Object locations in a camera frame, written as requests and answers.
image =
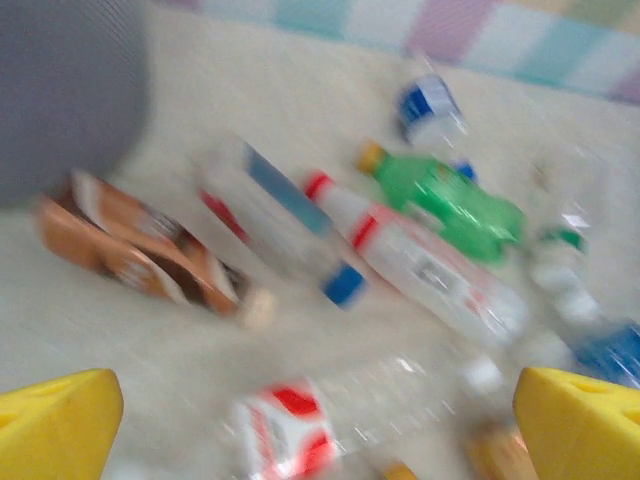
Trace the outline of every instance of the gray fabric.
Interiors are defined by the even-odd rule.
[[[0,204],[111,169],[147,103],[139,0],[0,0]]]

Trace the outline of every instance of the gray object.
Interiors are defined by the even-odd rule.
[[[140,0],[0,0],[0,204],[112,169],[147,77]]]

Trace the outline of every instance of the pastel striped mat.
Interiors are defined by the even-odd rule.
[[[640,103],[640,0],[164,0]]]

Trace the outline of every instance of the white floor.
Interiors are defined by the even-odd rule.
[[[367,137],[403,146],[393,100],[404,62],[161,7],[150,20],[155,111],[146,138],[112,180],[176,215],[214,252],[272,287],[280,295],[278,318],[272,328],[248,333],[203,309],[138,295],[48,253],[28,213],[3,212],[0,391],[113,368],[126,413],[105,478],[212,478],[210,429],[229,396],[321,369],[335,357],[448,333],[370,271],[368,295],[348,313],[276,279],[207,217],[187,184],[189,154],[231,129],[296,181],[322,167],[375,196],[373,182],[352,163]],[[527,207],[531,159],[552,138],[586,142],[607,159],[610,216],[594,240],[588,281],[612,314],[640,318],[640,109],[450,67],[440,72],[473,128],[473,161],[489,191]],[[519,265],[514,253],[497,274],[534,300],[543,321],[547,313]],[[395,451],[419,478],[471,478],[441,429]]]

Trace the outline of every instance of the green plastic bottle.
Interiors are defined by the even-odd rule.
[[[505,244],[522,241],[524,215],[518,207],[435,157],[394,156],[370,142],[357,166],[378,181],[392,208],[437,231],[469,258],[498,262]]]

